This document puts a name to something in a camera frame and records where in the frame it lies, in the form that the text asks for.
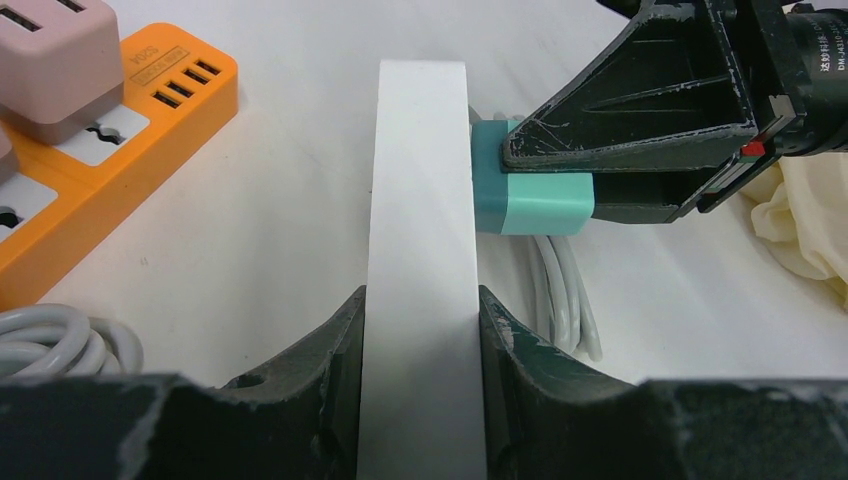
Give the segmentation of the pink USB charger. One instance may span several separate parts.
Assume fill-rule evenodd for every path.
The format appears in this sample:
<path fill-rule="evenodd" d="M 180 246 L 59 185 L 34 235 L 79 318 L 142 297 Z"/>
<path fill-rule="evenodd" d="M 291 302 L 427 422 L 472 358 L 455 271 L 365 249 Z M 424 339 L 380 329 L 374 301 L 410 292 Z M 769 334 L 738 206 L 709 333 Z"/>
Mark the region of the pink USB charger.
<path fill-rule="evenodd" d="M 48 145 L 121 104 L 118 19 L 103 1 L 1 3 L 1 120 Z"/>

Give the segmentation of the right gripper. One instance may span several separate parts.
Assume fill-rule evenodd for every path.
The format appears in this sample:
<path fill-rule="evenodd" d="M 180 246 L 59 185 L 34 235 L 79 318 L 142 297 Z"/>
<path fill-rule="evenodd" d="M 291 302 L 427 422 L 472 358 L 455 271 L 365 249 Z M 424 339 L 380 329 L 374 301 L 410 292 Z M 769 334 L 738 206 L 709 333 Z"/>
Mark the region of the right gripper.
<path fill-rule="evenodd" d="M 506 170 L 595 172 L 594 219 L 663 224 L 712 211 L 783 157 L 846 152 L 846 9 L 603 5 L 627 24 L 508 134 Z M 763 154 L 740 155 L 735 173 L 709 187 L 713 168 L 750 140 Z"/>

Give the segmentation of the teal USB charger plug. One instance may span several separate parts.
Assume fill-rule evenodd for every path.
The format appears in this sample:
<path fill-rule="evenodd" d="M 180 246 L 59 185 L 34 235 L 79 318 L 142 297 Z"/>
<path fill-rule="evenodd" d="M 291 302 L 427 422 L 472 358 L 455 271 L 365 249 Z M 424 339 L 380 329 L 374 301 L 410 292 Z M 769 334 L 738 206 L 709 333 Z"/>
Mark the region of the teal USB charger plug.
<path fill-rule="evenodd" d="M 503 236 L 573 236 L 595 208 L 590 173 L 507 173 L 501 147 L 516 120 L 471 126 L 475 228 Z"/>

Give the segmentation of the orange power strip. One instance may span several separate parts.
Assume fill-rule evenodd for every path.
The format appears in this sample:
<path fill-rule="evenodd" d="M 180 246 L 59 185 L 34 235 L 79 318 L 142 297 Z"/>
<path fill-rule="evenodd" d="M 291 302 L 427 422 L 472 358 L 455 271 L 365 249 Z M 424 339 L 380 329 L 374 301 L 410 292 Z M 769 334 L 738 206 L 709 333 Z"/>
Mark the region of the orange power strip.
<path fill-rule="evenodd" d="M 168 23 L 121 43 L 122 104 L 67 142 L 8 137 L 1 184 L 1 305 L 39 301 L 238 112 L 238 65 Z"/>

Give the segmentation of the white power strip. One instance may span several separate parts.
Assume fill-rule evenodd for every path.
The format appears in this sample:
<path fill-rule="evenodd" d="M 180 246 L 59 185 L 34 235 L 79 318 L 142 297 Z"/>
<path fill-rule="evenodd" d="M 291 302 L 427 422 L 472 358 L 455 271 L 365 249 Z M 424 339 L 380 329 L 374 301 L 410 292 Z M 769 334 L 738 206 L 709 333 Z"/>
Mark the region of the white power strip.
<path fill-rule="evenodd" d="M 466 68 L 379 69 L 358 474 L 486 475 Z"/>

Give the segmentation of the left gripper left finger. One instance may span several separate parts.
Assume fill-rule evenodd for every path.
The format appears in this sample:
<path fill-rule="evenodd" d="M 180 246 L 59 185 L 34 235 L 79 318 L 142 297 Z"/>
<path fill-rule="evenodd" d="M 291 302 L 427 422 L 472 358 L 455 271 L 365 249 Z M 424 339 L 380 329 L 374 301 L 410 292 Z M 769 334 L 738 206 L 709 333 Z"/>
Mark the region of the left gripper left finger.
<path fill-rule="evenodd" d="M 178 374 L 5 380 L 5 479 L 352 479 L 366 291 L 220 388 Z"/>

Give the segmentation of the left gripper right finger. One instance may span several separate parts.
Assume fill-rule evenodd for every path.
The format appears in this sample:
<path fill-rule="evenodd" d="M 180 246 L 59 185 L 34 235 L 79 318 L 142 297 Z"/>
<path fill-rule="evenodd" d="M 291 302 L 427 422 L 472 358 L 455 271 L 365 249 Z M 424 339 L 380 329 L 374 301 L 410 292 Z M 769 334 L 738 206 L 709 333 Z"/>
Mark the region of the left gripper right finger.
<path fill-rule="evenodd" d="M 847 384 L 649 380 L 562 352 L 479 290 L 491 479 L 843 479 Z"/>

